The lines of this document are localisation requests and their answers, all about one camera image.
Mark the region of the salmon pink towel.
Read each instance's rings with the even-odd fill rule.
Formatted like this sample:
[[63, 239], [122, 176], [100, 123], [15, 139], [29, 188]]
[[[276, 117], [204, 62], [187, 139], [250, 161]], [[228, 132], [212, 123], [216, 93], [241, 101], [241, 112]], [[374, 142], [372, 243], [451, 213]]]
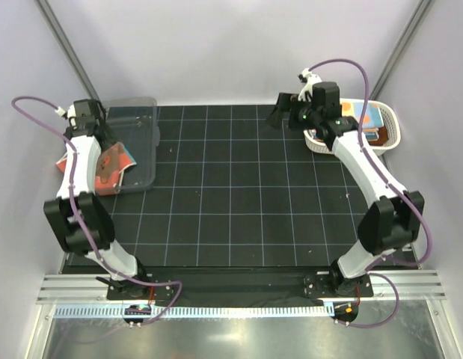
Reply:
[[82, 193], [96, 196], [120, 192], [124, 172], [136, 161], [120, 142], [101, 150], [97, 140], [88, 137], [74, 138], [66, 145], [66, 153], [56, 163], [63, 173], [57, 198], [68, 199], [70, 188], [75, 197]]

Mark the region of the peach dotted towel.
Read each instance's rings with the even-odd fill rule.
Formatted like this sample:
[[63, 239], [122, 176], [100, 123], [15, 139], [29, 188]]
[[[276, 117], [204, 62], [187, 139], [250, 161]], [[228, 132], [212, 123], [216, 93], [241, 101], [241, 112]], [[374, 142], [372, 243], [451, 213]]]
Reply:
[[[342, 99], [340, 100], [343, 116], [354, 117], [360, 120], [363, 111], [364, 101], [357, 99]], [[370, 102], [367, 104], [363, 119], [363, 130], [371, 131], [380, 129], [384, 126], [384, 121], [377, 105]]]

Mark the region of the brown towel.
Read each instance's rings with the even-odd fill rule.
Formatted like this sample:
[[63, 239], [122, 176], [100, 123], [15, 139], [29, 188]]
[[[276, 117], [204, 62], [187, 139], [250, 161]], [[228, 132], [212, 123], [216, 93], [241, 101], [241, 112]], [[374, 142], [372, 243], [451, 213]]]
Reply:
[[384, 146], [389, 140], [387, 128], [385, 126], [378, 128], [378, 131], [376, 132], [376, 134], [378, 138], [375, 140], [372, 140], [370, 144], [376, 147]]

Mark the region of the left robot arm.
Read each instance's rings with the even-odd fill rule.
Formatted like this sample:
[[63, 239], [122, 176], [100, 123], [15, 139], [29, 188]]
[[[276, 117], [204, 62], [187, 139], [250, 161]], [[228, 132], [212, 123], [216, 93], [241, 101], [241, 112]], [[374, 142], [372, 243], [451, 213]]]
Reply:
[[55, 199], [43, 205], [46, 219], [65, 253], [100, 265], [109, 274], [100, 282], [117, 294], [142, 299], [150, 291], [144, 266], [117, 241], [114, 222], [96, 195], [100, 157], [117, 145], [105, 108], [96, 99], [81, 99], [57, 113], [68, 122], [66, 163]]

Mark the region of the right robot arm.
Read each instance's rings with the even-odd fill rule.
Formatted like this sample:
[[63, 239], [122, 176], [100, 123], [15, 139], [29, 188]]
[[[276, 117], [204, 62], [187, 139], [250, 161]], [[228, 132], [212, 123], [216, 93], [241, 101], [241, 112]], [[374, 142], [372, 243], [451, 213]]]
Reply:
[[414, 242], [425, 204], [418, 191], [408, 191], [393, 177], [358, 131], [355, 104], [340, 98], [334, 82], [318, 82], [304, 95], [279, 93], [267, 123], [279, 129], [289, 116], [291, 130], [313, 130], [347, 168], [363, 194], [368, 210], [358, 225], [358, 240], [332, 262], [328, 287], [335, 296], [353, 293], [367, 271], [382, 257]]

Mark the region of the clear plastic bin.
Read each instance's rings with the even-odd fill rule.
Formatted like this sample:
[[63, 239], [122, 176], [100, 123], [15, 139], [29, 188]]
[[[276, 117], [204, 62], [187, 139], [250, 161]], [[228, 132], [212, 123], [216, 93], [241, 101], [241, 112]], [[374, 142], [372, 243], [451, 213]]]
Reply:
[[151, 96], [104, 101], [106, 123], [121, 142], [135, 165], [123, 172], [114, 191], [125, 194], [147, 191], [156, 178], [156, 152], [160, 142], [157, 101]]

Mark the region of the black grid mat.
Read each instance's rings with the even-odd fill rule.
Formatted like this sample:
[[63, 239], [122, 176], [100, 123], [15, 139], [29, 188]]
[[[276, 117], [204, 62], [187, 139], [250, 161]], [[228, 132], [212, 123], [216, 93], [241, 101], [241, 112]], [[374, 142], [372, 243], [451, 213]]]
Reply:
[[146, 266], [327, 266], [367, 202], [335, 157], [265, 122], [267, 105], [158, 108], [156, 178], [107, 195], [117, 239]]

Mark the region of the white perforated basket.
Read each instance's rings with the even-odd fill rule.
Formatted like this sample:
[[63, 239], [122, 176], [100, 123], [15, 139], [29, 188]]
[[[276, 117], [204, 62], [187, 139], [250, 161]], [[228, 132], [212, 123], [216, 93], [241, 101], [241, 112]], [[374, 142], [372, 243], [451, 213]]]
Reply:
[[[378, 130], [375, 129], [369, 132], [364, 131], [366, 139], [369, 145], [371, 146], [372, 150], [374, 151], [374, 153], [377, 156], [381, 156], [385, 152], [392, 150], [399, 145], [401, 141], [399, 122], [391, 107], [379, 101], [369, 101], [369, 102], [373, 105], [377, 105], [378, 108], [380, 109], [380, 112], [381, 112], [381, 115], [384, 121], [384, 126], [387, 128], [388, 135], [389, 135], [389, 140], [384, 146], [376, 147], [376, 146], [372, 146], [370, 142], [378, 138], [376, 134]], [[304, 133], [306, 145], [309, 150], [311, 150], [314, 153], [320, 153], [320, 154], [326, 154], [326, 155], [331, 154], [331, 152], [325, 146], [324, 142], [317, 138], [316, 130], [305, 130], [303, 133]]]

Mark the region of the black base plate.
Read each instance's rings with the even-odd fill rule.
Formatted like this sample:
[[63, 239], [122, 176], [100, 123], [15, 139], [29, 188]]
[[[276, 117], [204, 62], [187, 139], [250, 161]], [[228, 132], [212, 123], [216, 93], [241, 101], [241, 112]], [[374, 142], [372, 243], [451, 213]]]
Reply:
[[147, 267], [151, 281], [179, 280], [179, 300], [191, 306], [250, 306], [284, 299], [373, 297], [370, 278], [334, 289], [325, 267]]

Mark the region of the aluminium rail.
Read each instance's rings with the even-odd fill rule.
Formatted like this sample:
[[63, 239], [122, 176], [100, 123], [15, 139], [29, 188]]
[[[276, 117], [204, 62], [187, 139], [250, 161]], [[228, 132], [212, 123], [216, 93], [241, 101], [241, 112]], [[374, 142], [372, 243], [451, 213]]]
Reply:
[[[387, 270], [372, 271], [371, 284], [377, 300], [395, 298], [390, 285], [381, 278], [391, 280], [402, 301], [444, 300], [444, 288], [434, 270]], [[106, 285], [99, 283], [92, 274], [57, 274], [45, 276], [37, 297], [38, 304], [58, 302], [94, 303], [103, 301]]]

